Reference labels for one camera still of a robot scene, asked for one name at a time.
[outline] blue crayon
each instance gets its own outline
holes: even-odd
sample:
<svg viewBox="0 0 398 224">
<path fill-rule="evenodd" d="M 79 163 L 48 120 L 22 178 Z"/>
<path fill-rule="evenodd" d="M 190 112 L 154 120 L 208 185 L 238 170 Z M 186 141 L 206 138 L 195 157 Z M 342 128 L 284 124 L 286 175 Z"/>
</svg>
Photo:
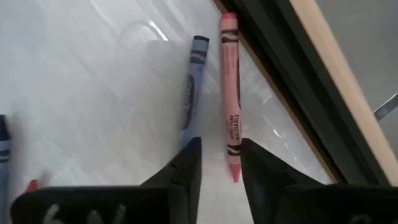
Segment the blue crayon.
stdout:
<svg viewBox="0 0 398 224">
<path fill-rule="evenodd" d="M 189 73 L 184 82 L 182 111 L 180 117 L 180 142 L 184 147 L 194 137 L 197 107 L 201 84 L 206 68 L 209 38 L 196 35 L 193 37 L 189 60 Z"/>
<path fill-rule="evenodd" d="M 0 115 L 0 223 L 7 223 L 7 199 L 11 138 L 7 130 L 6 117 Z"/>
</svg>

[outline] wooden frame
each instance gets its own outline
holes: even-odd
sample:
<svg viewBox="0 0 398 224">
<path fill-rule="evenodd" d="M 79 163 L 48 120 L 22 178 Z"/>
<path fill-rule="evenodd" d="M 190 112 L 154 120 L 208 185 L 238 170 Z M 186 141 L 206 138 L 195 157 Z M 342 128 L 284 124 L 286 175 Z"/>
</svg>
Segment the wooden frame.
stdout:
<svg viewBox="0 0 398 224">
<path fill-rule="evenodd" d="M 246 49 L 334 178 L 397 185 L 396 157 L 316 2 L 215 2 L 238 13 Z"/>
</svg>

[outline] white surface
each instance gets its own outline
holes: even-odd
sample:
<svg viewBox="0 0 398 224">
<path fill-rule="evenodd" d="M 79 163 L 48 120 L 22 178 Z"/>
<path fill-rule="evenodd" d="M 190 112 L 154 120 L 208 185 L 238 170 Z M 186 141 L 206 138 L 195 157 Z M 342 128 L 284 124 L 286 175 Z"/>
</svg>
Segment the white surface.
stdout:
<svg viewBox="0 0 398 224">
<path fill-rule="evenodd" d="M 0 113 L 9 115 L 12 196 L 43 185 L 140 184 L 177 152 L 192 36 L 210 38 L 199 105 L 198 223 L 251 223 L 224 161 L 218 19 L 211 0 L 0 1 Z M 243 134 L 329 183 L 241 47 Z"/>
</svg>

